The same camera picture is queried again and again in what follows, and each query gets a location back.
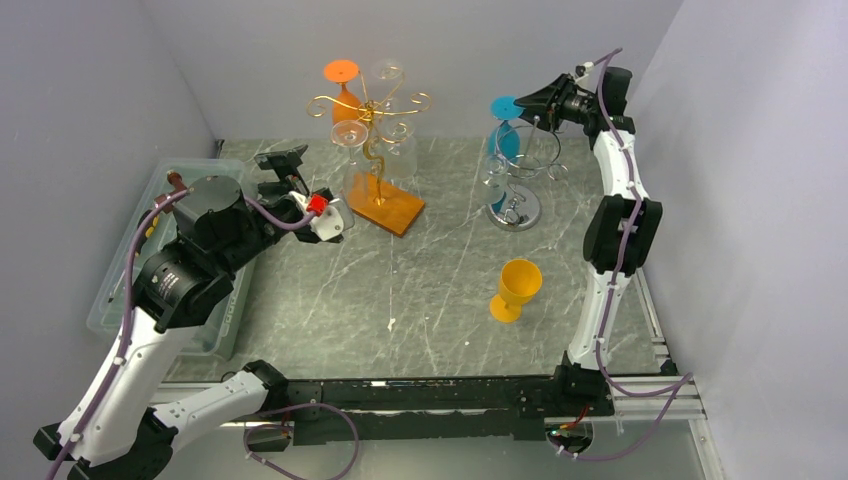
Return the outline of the chrome wire glass rack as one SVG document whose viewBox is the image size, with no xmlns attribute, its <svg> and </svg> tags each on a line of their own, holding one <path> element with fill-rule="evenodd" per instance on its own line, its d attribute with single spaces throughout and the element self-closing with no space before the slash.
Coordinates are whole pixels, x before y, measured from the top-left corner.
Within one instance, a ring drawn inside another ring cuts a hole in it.
<svg viewBox="0 0 848 480">
<path fill-rule="evenodd" d="M 514 127 L 521 140 L 520 153 L 508 163 L 505 195 L 500 202 L 485 205 L 485 213 L 498 228 L 509 232 L 522 232 L 534 227 L 542 216 L 541 201 L 528 186 L 528 182 L 543 175 L 552 181 L 562 180 L 569 172 L 569 168 L 561 161 L 562 141 L 555 131 L 546 133 L 553 139 L 555 146 L 555 151 L 550 158 L 543 159 L 533 152 L 533 149 L 538 146 L 536 137 L 542 132 L 539 116 L 525 126 L 529 131 L 525 137 L 520 134 L 522 129 L 520 126 Z"/>
</svg>

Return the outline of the blue plastic goblet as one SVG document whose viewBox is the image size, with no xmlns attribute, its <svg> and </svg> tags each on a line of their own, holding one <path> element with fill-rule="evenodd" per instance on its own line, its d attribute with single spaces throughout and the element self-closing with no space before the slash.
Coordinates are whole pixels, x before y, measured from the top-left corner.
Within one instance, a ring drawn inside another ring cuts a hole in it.
<svg viewBox="0 0 848 480">
<path fill-rule="evenodd" d="M 510 163 L 520 153 L 521 140 L 512 121 L 520 118 L 524 109 L 515 104 L 514 96 L 501 96 L 490 104 L 490 114 L 498 125 L 487 138 L 487 153 Z"/>
</svg>

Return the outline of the clear pink tinted glass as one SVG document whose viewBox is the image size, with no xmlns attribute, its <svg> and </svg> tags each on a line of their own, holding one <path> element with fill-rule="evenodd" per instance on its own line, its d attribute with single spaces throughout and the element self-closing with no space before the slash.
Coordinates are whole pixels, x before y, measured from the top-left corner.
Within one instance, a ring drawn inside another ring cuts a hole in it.
<svg viewBox="0 0 848 480">
<path fill-rule="evenodd" d="M 367 176 L 372 171 L 372 163 L 360 158 L 358 151 L 367 145 L 368 127 L 358 120 L 341 120 L 331 130 L 331 140 L 348 152 L 348 161 L 343 178 L 343 194 L 352 209 L 361 208 L 369 200 Z"/>
</svg>

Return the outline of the orange plastic goblet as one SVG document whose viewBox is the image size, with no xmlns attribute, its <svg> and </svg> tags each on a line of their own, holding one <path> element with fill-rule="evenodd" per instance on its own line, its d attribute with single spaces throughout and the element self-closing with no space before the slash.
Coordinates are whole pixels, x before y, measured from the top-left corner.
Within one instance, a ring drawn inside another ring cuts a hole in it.
<svg viewBox="0 0 848 480">
<path fill-rule="evenodd" d="M 360 118 L 361 100 L 348 89 L 351 81 L 360 76 L 360 70 L 356 63 L 347 59 L 338 59 L 328 63 L 323 69 L 326 80 L 337 84 L 340 92 L 334 98 L 332 106 L 332 121 L 334 124 L 342 121 Z"/>
</svg>

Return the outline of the clear tall glass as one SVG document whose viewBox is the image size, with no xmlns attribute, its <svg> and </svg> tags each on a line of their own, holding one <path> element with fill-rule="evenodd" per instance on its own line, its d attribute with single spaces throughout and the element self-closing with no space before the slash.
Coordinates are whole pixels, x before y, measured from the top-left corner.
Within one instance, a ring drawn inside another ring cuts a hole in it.
<svg viewBox="0 0 848 480">
<path fill-rule="evenodd" d="M 480 198 L 484 205 L 492 205 L 501 201 L 505 195 L 508 182 L 509 165 L 499 155 L 490 155 L 482 160 L 478 181 Z"/>
</svg>

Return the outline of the gold wire glass rack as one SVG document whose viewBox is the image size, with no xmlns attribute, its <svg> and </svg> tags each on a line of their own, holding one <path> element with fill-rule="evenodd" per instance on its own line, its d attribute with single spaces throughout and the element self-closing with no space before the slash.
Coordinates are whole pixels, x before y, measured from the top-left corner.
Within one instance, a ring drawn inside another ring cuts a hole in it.
<svg viewBox="0 0 848 480">
<path fill-rule="evenodd" d="M 378 111 L 373 106 L 365 76 L 360 67 L 359 70 L 360 76 L 349 83 L 348 89 L 362 102 L 358 121 L 368 127 L 369 140 L 367 145 L 358 151 L 358 155 L 360 158 L 367 158 L 371 161 L 372 171 L 367 176 L 369 200 L 366 205 L 356 209 L 349 207 L 359 217 L 398 238 L 402 238 L 423 212 L 426 202 L 420 197 L 393 185 L 393 180 L 386 176 L 380 130 L 381 126 L 392 117 L 404 116 L 410 119 L 413 115 L 428 110 L 432 104 L 432 99 L 424 92 L 415 92 L 410 95 L 410 102 L 413 104 L 411 109 L 400 109 L 399 112 L 395 113 Z M 325 113 L 329 113 L 332 119 L 333 101 L 337 95 L 313 97 L 307 105 L 308 114 L 314 118 L 319 118 L 324 116 Z"/>
</svg>

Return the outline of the clear small glass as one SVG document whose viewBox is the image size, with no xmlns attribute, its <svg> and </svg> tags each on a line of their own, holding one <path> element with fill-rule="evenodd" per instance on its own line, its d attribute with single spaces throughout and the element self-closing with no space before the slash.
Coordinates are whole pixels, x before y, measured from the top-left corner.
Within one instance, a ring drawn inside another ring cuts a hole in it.
<svg viewBox="0 0 848 480">
<path fill-rule="evenodd" d="M 408 117 L 392 117 L 381 126 L 386 176 L 390 180 L 411 178 L 417 171 L 417 142 Z"/>
</svg>

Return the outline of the clear wine glass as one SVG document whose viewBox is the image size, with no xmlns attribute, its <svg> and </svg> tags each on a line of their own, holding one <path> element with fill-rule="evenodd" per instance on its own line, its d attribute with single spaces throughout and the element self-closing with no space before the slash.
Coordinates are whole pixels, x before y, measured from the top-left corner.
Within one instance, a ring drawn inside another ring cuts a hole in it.
<svg viewBox="0 0 848 480">
<path fill-rule="evenodd" d="M 394 58 L 384 58 L 372 65 L 373 90 L 370 95 L 376 110 L 387 113 L 400 111 L 400 100 L 396 94 L 404 79 L 404 67 Z"/>
</svg>

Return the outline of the yellow plastic goblet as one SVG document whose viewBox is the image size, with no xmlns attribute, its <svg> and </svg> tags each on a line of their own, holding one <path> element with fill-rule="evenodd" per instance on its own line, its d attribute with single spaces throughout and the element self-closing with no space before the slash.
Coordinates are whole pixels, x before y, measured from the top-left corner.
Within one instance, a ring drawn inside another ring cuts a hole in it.
<svg viewBox="0 0 848 480">
<path fill-rule="evenodd" d="M 489 303 L 490 314 L 502 323 L 517 321 L 542 285 L 543 276 L 535 263 L 523 258 L 510 260 L 501 270 L 497 294 Z"/>
</svg>

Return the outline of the clear plastic storage box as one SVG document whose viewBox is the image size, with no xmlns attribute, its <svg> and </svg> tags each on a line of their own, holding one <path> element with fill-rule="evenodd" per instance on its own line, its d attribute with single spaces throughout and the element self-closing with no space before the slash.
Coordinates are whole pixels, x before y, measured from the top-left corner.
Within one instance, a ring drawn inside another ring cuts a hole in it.
<svg viewBox="0 0 848 480">
<path fill-rule="evenodd" d="M 135 215 L 138 219 L 146 216 L 148 211 L 154 207 L 156 197 L 176 189 L 168 181 L 170 172 L 179 174 L 184 185 L 189 185 L 208 176 L 229 176 L 238 181 L 243 192 L 249 196 L 256 197 L 258 193 L 257 182 L 251 176 L 250 169 L 239 160 L 164 158 L 159 161 L 135 208 Z M 86 327 L 108 344 L 115 340 L 124 313 L 124 268 L 128 248 L 136 230 L 136 221 L 125 224 L 121 241 L 85 320 Z M 152 234 L 142 244 L 140 254 L 134 261 L 132 276 L 137 277 L 146 260 L 175 237 L 176 222 L 174 218 L 170 214 L 161 214 Z M 254 266 L 255 263 L 250 262 L 237 273 L 233 282 L 232 293 L 212 310 L 206 323 L 184 346 L 181 351 L 183 356 L 216 356 L 222 360 L 228 360 L 232 357 Z"/>
</svg>

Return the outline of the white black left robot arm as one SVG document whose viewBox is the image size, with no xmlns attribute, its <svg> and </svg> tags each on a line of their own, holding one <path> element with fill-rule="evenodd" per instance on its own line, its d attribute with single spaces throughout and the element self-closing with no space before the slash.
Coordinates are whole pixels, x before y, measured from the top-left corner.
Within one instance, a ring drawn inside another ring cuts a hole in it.
<svg viewBox="0 0 848 480">
<path fill-rule="evenodd" d="M 234 289 L 238 272 L 283 237 L 337 242 L 346 229 L 331 191 L 311 191 L 300 174 L 306 146 L 262 154 L 276 174 L 246 195 L 224 175 L 159 196 L 139 222 L 124 266 L 124 311 L 116 339 L 68 415 L 40 428 L 34 445 L 48 477 L 152 479 L 173 455 L 230 420 L 279 417 L 288 379 L 254 360 L 228 380 L 169 405 L 151 403 L 176 356 Z"/>
</svg>

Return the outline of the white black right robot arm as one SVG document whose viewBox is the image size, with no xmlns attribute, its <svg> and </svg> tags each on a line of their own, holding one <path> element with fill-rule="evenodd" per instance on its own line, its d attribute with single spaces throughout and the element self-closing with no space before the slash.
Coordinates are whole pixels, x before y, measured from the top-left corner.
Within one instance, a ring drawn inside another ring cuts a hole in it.
<svg viewBox="0 0 848 480">
<path fill-rule="evenodd" d="M 608 394 L 607 340 L 632 276 L 647 260 L 663 215 L 650 198 L 635 158 L 635 122 L 627 116 L 631 71 L 606 67 L 594 90 L 587 87 L 597 62 L 585 62 L 546 87 L 515 100 L 522 120 L 553 133 L 562 123 L 582 127 L 601 171 L 604 195 L 583 241 L 588 283 L 578 329 L 555 371 L 551 401 L 574 415 Z"/>
</svg>

